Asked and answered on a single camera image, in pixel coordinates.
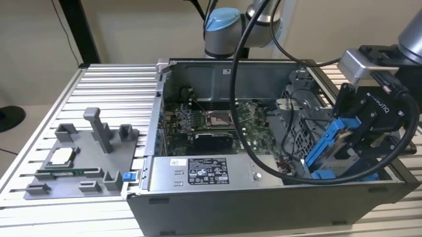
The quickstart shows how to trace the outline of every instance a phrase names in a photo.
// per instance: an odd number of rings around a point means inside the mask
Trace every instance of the warning label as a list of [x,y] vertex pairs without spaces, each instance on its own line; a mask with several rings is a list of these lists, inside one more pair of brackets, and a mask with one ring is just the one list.
[[226,158],[189,159],[189,183],[229,184]]

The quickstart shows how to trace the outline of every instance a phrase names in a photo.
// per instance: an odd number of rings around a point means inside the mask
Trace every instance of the aluminum extrusion table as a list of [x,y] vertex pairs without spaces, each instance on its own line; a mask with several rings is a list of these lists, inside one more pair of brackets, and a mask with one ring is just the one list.
[[[324,69],[337,86],[346,82],[336,65]],[[98,64],[81,69],[53,106],[11,168],[0,179],[0,236],[143,236],[122,197],[86,197],[24,200],[31,174],[41,168],[55,143],[54,130],[61,123],[90,129],[83,119],[87,107],[102,109],[102,121],[111,128],[123,123],[141,130],[133,169],[143,165],[145,144],[157,86],[155,65]],[[422,131],[414,137],[422,146]],[[422,181],[422,148],[401,158]],[[378,206],[352,226],[321,227],[222,237],[410,237],[422,236],[422,187],[398,203]]]

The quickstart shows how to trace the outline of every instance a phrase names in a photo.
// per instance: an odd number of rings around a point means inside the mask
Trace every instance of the blue drive bracket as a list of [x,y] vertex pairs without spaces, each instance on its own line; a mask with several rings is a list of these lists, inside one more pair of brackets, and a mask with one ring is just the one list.
[[310,167],[316,163],[325,149],[328,149],[329,146],[334,144],[338,132],[344,129],[356,129],[360,126],[361,122],[356,118],[338,118],[333,121],[328,131],[322,136],[322,139],[318,141],[309,156],[305,159],[308,167]]
[[313,179],[336,179],[333,170],[316,170],[312,176]]

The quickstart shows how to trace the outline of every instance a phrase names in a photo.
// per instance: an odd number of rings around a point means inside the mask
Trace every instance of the cable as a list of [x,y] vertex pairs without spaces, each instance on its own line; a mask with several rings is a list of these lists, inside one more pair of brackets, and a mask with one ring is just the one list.
[[296,61],[297,63],[300,64],[304,64],[305,66],[308,67],[313,67],[313,68],[318,68],[318,67],[324,67],[324,66],[328,66],[328,65],[332,65],[334,63],[338,63],[341,61],[341,58],[337,58],[326,63],[321,63],[321,64],[314,64],[314,63],[309,63],[298,58],[296,58],[285,49],[284,47],[281,46],[278,40],[277,40],[277,37],[276,37],[276,33],[274,33],[274,16],[276,16],[276,12],[277,12],[277,9],[278,9],[278,6],[281,4],[282,0],[278,0],[277,1],[277,4],[274,6],[274,9],[273,9],[273,12],[272,12],[272,19],[270,19],[270,34],[272,34],[272,39],[274,41],[274,44],[277,46],[277,48],[280,49],[280,51],[288,56],[288,58],[292,60],[292,61]]
[[254,150],[252,149],[249,143],[247,143],[247,139],[243,135],[242,132],[242,126],[239,123],[239,115],[238,115],[238,111],[237,111],[237,101],[235,101],[235,85],[237,85],[237,75],[238,75],[238,66],[239,66],[239,56],[241,56],[241,49],[243,48],[246,41],[249,39],[250,33],[253,31],[254,25],[257,23],[258,17],[261,16],[265,7],[268,6],[270,0],[264,0],[261,2],[261,5],[257,9],[257,12],[250,20],[250,23],[246,27],[245,33],[241,37],[241,41],[235,50],[235,54],[233,57],[233,66],[231,66],[231,75],[230,75],[230,111],[231,111],[231,115],[233,115],[233,120],[234,120],[234,124],[235,124],[235,128],[238,131],[238,137],[241,139],[241,142],[243,144],[245,150],[252,158],[252,160],[256,162],[256,164],[258,165],[258,167],[261,169],[265,170],[265,172],[268,172],[269,174],[272,174],[273,176],[285,179],[285,180],[290,180],[294,182],[300,182],[304,184],[313,184],[313,185],[333,185],[333,184],[341,184],[341,183],[348,183],[352,181],[357,181],[365,177],[368,177],[369,175],[380,172],[390,163],[392,161],[398,157],[398,155],[404,152],[404,150],[406,149],[413,136],[416,134],[417,128],[418,128],[418,122],[420,122],[420,107],[418,104],[416,102],[416,100],[413,99],[410,94],[402,94],[400,96],[400,100],[404,102],[404,104],[409,107],[409,111],[412,111],[413,113],[410,114],[410,120],[408,123],[408,129],[405,132],[405,135],[401,139],[401,141],[398,142],[394,150],[392,151],[392,153],[380,161],[380,163],[373,166],[370,169],[365,170],[364,172],[354,174],[352,176],[348,177],[342,177],[342,178],[336,178],[336,179],[308,179],[308,178],[300,178],[300,177],[292,177],[286,174],[282,174],[278,170],[274,170],[272,167],[269,167],[257,157]]
[[207,23],[210,20],[210,16],[213,11],[215,10],[218,4],[218,0],[210,0],[209,1],[209,5],[207,5],[207,12],[206,12],[206,20],[205,20],[205,25],[203,25],[203,35],[205,35],[205,39],[206,39],[206,28],[207,28]]
[[190,1],[191,4],[194,5],[194,7],[197,8],[197,11],[201,15],[201,18],[203,19],[203,21],[206,20],[206,15],[205,15],[205,11],[203,11],[203,8],[201,7],[199,5],[199,2],[198,0],[186,0],[186,1]]
[[11,152],[11,151],[8,151],[8,150],[6,150],[6,149],[2,149],[2,148],[0,148],[0,151],[7,152],[7,153],[11,153],[11,154],[14,154],[14,155],[18,155],[16,152]]
[[322,119],[322,118],[304,118],[304,120],[313,121],[324,131],[326,131],[328,129],[325,128],[325,125],[322,125],[318,121],[328,122],[328,123],[333,122],[332,120]]
[[75,58],[75,60],[77,60],[78,66],[79,66],[79,60],[78,60],[78,57],[77,57],[77,54],[75,54],[75,51],[74,51],[74,48],[73,48],[71,38],[70,38],[69,33],[67,33],[67,31],[66,31],[66,28],[65,28],[65,25],[63,25],[63,22],[62,22],[62,19],[61,19],[61,16],[59,16],[58,8],[57,8],[57,6],[55,6],[55,2],[54,2],[54,0],[51,0],[51,1],[53,1],[54,11],[55,11],[55,14],[57,14],[57,16],[58,16],[58,19],[59,19],[59,22],[61,22],[61,25],[62,25],[62,29],[63,29],[63,31],[65,31],[65,33],[66,33],[69,47],[71,48],[71,51],[73,51],[73,54],[74,54],[74,58]]

